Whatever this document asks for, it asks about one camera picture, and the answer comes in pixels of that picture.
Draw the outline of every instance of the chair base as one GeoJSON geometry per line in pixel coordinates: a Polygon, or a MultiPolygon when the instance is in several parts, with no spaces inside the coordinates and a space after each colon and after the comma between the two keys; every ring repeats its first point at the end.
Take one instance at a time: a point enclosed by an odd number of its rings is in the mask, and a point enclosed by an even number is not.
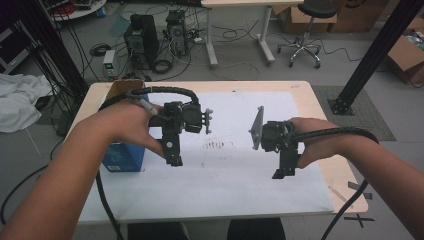
{"type": "Polygon", "coordinates": [[[293,67],[294,59],[302,51],[307,52],[311,57],[313,57],[315,59],[315,68],[321,67],[321,60],[317,56],[319,51],[321,50],[321,45],[305,44],[306,40],[307,40],[307,37],[303,38],[302,41],[298,37],[296,37],[293,43],[278,44],[278,53],[281,52],[282,47],[296,48],[296,51],[290,57],[289,67],[293,67]],[[310,48],[315,48],[316,49],[315,53],[313,53],[311,50],[309,50],[310,48]]]}

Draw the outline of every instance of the hand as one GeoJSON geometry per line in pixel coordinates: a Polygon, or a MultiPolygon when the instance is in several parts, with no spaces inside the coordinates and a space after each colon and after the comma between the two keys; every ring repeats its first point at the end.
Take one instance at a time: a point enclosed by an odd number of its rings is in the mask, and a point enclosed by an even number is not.
{"type": "MultiPolygon", "coordinates": [[[[326,120],[314,118],[292,118],[289,121],[294,124],[296,130],[299,133],[307,133],[316,130],[338,127],[337,125],[326,120]]],[[[338,134],[306,139],[304,141],[305,151],[300,156],[297,162],[297,166],[299,168],[305,168],[316,160],[329,158],[336,154],[340,154],[341,138],[342,135],[338,134]]]]}
{"type": "Polygon", "coordinates": [[[129,101],[121,101],[85,119],[101,131],[106,131],[110,142],[124,142],[146,147],[164,157],[162,144],[148,132],[152,114],[129,101]]]}

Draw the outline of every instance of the blue box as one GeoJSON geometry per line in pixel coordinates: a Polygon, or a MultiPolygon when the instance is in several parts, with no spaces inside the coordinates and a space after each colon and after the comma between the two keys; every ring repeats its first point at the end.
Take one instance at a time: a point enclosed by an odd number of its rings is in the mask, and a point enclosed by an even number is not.
{"type": "Polygon", "coordinates": [[[109,172],[140,172],[144,151],[144,147],[112,143],[103,158],[103,165],[109,172]]]}
{"type": "MultiPolygon", "coordinates": [[[[129,90],[141,89],[143,87],[144,82],[141,80],[115,81],[106,95],[106,100],[126,93],[129,90]]],[[[107,149],[102,163],[109,172],[140,172],[144,151],[145,148],[141,146],[112,143],[107,149]]]]}

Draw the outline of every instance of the pen marks on paper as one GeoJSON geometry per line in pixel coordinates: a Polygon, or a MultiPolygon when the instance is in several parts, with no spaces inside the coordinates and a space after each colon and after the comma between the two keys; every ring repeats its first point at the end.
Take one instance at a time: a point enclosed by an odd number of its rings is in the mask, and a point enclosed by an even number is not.
{"type": "Polygon", "coordinates": [[[218,139],[205,139],[203,143],[203,149],[221,149],[225,146],[225,143],[223,141],[220,141],[218,139]]]}

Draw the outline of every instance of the black metal pole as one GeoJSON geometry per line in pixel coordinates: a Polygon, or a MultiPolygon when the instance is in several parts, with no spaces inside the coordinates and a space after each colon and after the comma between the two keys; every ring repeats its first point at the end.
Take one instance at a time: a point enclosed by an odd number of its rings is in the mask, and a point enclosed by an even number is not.
{"type": "Polygon", "coordinates": [[[329,100],[333,114],[342,115],[349,110],[355,98],[368,82],[380,62],[406,30],[423,5],[424,0],[405,0],[399,2],[342,92],[337,99],[329,100]]]}

